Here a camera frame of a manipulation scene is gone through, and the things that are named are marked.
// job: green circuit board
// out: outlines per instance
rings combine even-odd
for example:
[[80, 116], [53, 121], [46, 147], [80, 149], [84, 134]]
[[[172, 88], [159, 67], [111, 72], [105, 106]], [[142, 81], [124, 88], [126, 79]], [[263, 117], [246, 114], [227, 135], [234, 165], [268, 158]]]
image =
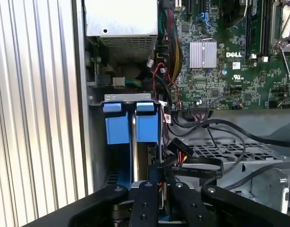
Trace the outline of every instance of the green circuit board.
[[[182, 109], [194, 105], [198, 100], [209, 104], [213, 99], [227, 95], [228, 89], [236, 89], [233, 97], [243, 104], [243, 109], [276, 108], [276, 104], [290, 97], [290, 79], [281, 56], [272, 56], [269, 62], [250, 61], [245, 58], [246, 27], [244, 21], [231, 28], [221, 26], [221, 3], [207, 0], [209, 24], [198, 20], [196, 5], [191, 16], [186, 15], [184, 7], [176, 8], [177, 29], [184, 62], [176, 83], [180, 88]], [[257, 35], [248, 48], [257, 49], [261, 15], [257, 10]], [[217, 67], [213, 69], [192, 70], [189, 68], [190, 42], [212, 38], [217, 41]], [[227, 52], [237, 53], [236, 57], [226, 57]], [[286, 57], [290, 67], [290, 56]], [[290, 101], [285, 103], [290, 108]], [[232, 101], [222, 101], [217, 109], [231, 109]]]

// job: pcie slot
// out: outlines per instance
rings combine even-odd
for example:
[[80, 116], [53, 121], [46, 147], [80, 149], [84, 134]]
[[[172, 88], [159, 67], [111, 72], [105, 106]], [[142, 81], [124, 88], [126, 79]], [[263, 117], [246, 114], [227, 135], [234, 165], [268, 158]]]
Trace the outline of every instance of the pcie slot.
[[199, 0], [200, 2], [200, 13], [206, 12], [206, 0]]
[[246, 13], [246, 46], [245, 46], [245, 57], [249, 57], [249, 46], [251, 38], [251, 16], [252, 16], [252, 6], [249, 6]]
[[193, 14], [193, 0], [186, 0], [185, 7], [186, 7], [186, 14], [187, 15]]
[[263, 0], [261, 56], [269, 56], [273, 1]]

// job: capacitor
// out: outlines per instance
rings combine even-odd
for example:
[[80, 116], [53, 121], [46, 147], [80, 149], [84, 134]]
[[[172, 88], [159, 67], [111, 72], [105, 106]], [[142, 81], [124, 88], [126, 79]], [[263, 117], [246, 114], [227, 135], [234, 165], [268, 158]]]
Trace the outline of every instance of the capacitor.
[[226, 76], [227, 73], [228, 73], [228, 71], [227, 71], [226, 69], [222, 69], [222, 70], [221, 70], [221, 74], [222, 74], [223, 76]]

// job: white connector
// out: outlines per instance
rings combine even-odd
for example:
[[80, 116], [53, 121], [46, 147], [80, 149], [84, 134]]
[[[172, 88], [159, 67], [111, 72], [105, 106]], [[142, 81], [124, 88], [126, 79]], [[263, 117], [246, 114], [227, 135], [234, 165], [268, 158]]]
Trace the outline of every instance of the white connector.
[[125, 86], [125, 77], [113, 77], [112, 78], [113, 87], [124, 87]]
[[182, 0], [175, 0], [175, 7], [182, 7]]

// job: metal mesh grille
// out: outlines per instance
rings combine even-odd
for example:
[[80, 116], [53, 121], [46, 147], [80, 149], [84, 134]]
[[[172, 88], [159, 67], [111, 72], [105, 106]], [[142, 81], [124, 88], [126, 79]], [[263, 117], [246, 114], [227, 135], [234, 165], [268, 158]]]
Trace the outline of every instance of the metal mesh grille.
[[[220, 158], [227, 161], [234, 161], [243, 151], [243, 145], [238, 143], [221, 144], [218, 142], [218, 148], [210, 142], [207, 145], [190, 146], [199, 156]], [[270, 161], [278, 160], [273, 151], [262, 143], [246, 143], [246, 154], [243, 161]]]
[[120, 63], [141, 62], [151, 54], [156, 36], [101, 37], [101, 40]]

